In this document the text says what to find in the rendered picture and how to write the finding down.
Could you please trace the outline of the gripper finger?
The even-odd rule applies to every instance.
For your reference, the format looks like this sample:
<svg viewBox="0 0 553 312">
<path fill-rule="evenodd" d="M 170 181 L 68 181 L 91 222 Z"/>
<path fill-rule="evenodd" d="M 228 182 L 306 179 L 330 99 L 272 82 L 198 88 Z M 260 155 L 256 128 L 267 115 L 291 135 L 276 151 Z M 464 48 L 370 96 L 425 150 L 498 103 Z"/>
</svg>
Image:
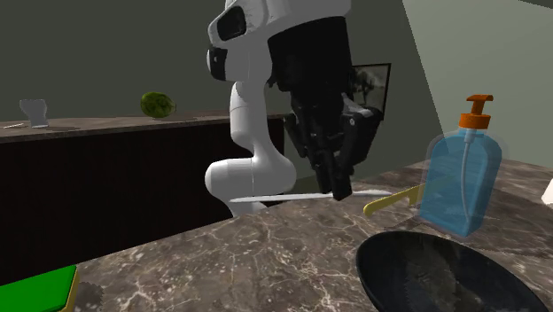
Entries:
<svg viewBox="0 0 553 312">
<path fill-rule="evenodd" d="M 343 103 L 342 169 L 353 174 L 354 165 L 367 158 L 384 115 L 375 107 L 356 104 L 348 96 L 343 96 Z"/>
<path fill-rule="evenodd" d="M 349 177 L 338 164 L 338 148 L 342 109 L 291 99 L 292 111 L 284 117 L 284 127 L 301 158 L 309 160 L 315 172 L 319 191 L 332 193 L 335 200 L 352 194 Z"/>
</svg>

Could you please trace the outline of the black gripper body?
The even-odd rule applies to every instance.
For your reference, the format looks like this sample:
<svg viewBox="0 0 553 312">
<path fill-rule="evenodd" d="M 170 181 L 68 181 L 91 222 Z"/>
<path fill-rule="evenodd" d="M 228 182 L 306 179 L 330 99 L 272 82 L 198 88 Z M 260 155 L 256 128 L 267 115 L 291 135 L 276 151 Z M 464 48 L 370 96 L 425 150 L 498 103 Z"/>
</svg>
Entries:
<svg viewBox="0 0 553 312">
<path fill-rule="evenodd" d="M 272 79 L 292 106 L 341 108 L 352 66 L 343 16 L 315 19 L 269 40 Z"/>
</svg>

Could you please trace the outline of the blue soap dispenser orange pump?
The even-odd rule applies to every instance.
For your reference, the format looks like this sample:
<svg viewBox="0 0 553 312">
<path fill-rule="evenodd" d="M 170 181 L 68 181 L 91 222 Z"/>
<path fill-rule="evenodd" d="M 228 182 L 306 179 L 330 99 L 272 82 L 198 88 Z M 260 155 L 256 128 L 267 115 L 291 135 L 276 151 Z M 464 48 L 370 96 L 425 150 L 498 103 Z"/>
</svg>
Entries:
<svg viewBox="0 0 553 312">
<path fill-rule="evenodd" d="M 493 99 L 469 96 L 472 107 L 460 116 L 458 129 L 437 136 L 427 149 L 419 216 L 458 237 L 483 223 L 502 162 L 501 146 L 487 133 L 491 116 L 483 113 Z"/>
</svg>

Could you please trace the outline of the black bowl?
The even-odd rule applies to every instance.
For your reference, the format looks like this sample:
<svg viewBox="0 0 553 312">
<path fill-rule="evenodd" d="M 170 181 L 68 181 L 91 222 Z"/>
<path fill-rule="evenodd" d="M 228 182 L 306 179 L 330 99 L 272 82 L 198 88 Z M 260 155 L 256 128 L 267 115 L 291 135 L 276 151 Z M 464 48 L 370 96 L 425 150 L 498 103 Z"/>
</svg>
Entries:
<svg viewBox="0 0 553 312">
<path fill-rule="evenodd" d="M 378 312 L 549 312 L 497 262 L 431 234 L 375 234 L 360 244 L 355 264 Z"/>
</svg>

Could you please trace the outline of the green round fruit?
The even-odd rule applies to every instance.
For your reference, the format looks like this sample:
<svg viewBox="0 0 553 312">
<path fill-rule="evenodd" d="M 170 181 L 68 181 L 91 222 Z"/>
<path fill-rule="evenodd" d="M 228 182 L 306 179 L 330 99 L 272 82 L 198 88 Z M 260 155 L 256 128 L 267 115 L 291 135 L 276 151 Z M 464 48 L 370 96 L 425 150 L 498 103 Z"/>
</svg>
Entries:
<svg viewBox="0 0 553 312">
<path fill-rule="evenodd" d="M 161 92 L 146 92 L 140 100 L 142 112 L 152 118 L 166 118 L 176 112 L 175 102 Z"/>
</svg>

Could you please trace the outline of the dark counter cabinet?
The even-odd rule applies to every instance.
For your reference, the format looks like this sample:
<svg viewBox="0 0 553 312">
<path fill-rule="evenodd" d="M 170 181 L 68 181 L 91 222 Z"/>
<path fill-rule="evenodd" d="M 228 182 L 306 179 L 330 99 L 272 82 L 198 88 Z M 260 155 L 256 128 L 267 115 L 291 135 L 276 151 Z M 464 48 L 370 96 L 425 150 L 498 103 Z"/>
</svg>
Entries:
<svg viewBox="0 0 553 312">
<path fill-rule="evenodd" d="M 0 122 L 0 285 L 230 218 L 206 189 L 245 158 L 226 113 Z"/>
</svg>

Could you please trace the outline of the grey cup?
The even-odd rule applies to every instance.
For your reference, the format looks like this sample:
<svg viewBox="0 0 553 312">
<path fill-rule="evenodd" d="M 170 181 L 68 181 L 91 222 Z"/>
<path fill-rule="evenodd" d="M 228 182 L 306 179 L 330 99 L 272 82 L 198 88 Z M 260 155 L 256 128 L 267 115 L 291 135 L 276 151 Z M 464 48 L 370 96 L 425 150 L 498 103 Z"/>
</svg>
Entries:
<svg viewBox="0 0 553 312">
<path fill-rule="evenodd" d="M 45 128 L 49 126 L 46 116 L 47 105 L 44 99 L 21 99 L 19 107 L 28 117 L 32 128 Z"/>
</svg>

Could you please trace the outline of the green and yellow sponge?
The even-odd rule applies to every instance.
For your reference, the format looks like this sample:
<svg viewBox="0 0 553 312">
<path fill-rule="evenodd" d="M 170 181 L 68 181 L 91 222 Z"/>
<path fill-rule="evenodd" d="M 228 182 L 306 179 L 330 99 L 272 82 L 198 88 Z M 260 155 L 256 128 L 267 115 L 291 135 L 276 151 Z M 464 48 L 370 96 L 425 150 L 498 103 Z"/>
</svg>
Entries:
<svg viewBox="0 0 553 312">
<path fill-rule="evenodd" d="M 0 312 L 74 312 L 75 265 L 0 286 Z"/>
</svg>

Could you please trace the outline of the dark framed wall picture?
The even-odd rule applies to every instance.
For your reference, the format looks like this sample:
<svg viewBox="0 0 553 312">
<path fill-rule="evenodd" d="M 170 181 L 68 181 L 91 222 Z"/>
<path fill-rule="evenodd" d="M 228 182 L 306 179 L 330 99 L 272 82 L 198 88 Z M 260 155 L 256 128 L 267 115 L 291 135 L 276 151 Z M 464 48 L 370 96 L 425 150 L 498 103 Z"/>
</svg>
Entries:
<svg viewBox="0 0 553 312">
<path fill-rule="evenodd" d="M 391 69 L 391 63 L 352 66 L 350 95 L 354 102 L 385 114 Z"/>
</svg>

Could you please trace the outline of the yellow handled utensil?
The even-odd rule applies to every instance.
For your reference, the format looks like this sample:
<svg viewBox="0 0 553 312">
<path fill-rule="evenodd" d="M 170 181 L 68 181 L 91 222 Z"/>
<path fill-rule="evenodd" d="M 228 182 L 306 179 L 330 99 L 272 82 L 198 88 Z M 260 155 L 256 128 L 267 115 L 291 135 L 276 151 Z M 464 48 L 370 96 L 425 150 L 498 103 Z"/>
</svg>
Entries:
<svg viewBox="0 0 553 312">
<path fill-rule="evenodd" d="M 421 194 L 424 192 L 425 184 L 419 184 L 417 186 L 411 187 L 407 190 L 396 192 L 382 199 L 377 199 L 365 205 L 363 208 L 363 214 L 367 217 L 371 216 L 376 211 L 389 207 L 394 203 L 407 198 L 409 200 L 409 205 L 415 205 L 421 197 Z"/>
</svg>

